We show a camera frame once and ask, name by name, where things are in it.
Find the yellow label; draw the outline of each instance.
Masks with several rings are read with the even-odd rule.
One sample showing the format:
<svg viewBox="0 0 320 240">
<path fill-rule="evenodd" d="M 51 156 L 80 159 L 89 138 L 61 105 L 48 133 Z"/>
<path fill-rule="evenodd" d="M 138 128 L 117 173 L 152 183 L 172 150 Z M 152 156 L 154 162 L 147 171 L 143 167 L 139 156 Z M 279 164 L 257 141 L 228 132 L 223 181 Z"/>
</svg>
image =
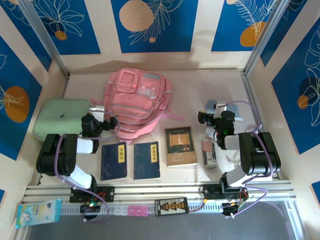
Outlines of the yellow label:
<svg viewBox="0 0 320 240">
<path fill-rule="evenodd" d="M 125 153 L 125 145 L 119 145 L 118 146 L 118 163 L 124 163 L 126 159 L 126 153 Z"/>
<path fill-rule="evenodd" d="M 157 154 L 157 144 L 150 145 L 151 148 L 151 162 L 158 162 L 158 154 Z"/>
</svg>

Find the mint green box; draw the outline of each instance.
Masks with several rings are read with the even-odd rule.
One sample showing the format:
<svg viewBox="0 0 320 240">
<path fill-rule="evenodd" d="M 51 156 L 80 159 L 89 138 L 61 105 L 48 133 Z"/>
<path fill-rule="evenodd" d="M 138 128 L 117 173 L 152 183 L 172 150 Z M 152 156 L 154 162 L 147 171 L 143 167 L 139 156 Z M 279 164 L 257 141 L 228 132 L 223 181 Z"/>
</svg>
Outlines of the mint green box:
<svg viewBox="0 0 320 240">
<path fill-rule="evenodd" d="M 90 109 L 90 103 L 82 99 L 50 99 L 35 122 L 33 133 L 42 141 L 47 134 L 80 134 L 81 118 Z"/>
</svg>

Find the brown book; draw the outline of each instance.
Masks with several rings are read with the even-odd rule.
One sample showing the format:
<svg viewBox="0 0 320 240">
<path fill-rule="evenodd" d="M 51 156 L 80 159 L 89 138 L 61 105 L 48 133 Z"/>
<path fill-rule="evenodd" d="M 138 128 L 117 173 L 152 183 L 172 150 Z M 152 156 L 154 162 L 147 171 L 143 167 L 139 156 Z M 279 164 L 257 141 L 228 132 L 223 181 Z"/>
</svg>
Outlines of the brown book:
<svg viewBox="0 0 320 240">
<path fill-rule="evenodd" d="M 168 167 L 197 164 L 195 144 L 190 126 L 166 128 L 164 135 Z"/>
</svg>

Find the white floor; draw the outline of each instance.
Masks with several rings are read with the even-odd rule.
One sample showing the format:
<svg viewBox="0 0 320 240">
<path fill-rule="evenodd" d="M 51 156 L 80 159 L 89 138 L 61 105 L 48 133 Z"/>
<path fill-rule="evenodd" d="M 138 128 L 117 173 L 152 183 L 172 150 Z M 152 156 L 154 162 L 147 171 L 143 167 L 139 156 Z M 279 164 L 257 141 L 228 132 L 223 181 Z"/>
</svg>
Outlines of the white floor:
<svg viewBox="0 0 320 240">
<path fill-rule="evenodd" d="M 158 71 L 172 82 L 172 101 L 169 105 L 171 113 L 185 117 L 184 122 L 161 119 L 153 131 L 134 140 L 127 146 L 127 178 L 119 180 L 100 181 L 101 147 L 96 154 L 78 154 L 76 163 L 85 172 L 96 177 L 98 183 L 104 184 L 186 184 L 201 182 L 217 182 L 222 173 L 233 169 L 232 161 L 240 159 L 239 152 L 221 150 L 216 146 L 218 166 L 206 169 L 201 151 L 201 140 L 205 135 L 206 126 L 198 123 L 198 111 L 204 110 L 204 105 L 210 99 L 232 102 L 248 101 L 240 72 L 237 70 L 167 70 Z M 110 73 L 72 74 L 65 93 L 67 99 L 103 99 L 104 88 Z M 238 133 L 248 131 L 254 126 L 254 118 L 250 107 L 238 104 L 239 117 L 243 121 L 235 122 Z M 198 164 L 193 166 L 167 167 L 164 129 L 170 127 L 192 127 Z M 105 132 L 102 137 L 111 133 Z M 139 180 L 134 177 L 134 144 L 159 143 L 160 179 Z M 101 141 L 101 145 L 117 143 L 117 139 Z M 61 181 L 56 177 L 43 175 L 42 185 L 57 185 Z"/>
</svg>

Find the packet of wet wipes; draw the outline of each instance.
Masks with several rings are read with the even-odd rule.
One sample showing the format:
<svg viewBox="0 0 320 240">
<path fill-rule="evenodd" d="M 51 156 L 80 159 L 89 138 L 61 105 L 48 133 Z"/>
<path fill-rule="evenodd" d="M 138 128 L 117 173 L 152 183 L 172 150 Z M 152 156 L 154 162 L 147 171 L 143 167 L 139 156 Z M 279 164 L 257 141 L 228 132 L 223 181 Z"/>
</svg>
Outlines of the packet of wet wipes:
<svg viewBox="0 0 320 240">
<path fill-rule="evenodd" d="M 15 228 L 58 222 L 60 220 L 61 202 L 61 199 L 55 199 L 33 205 L 19 205 Z"/>
</svg>

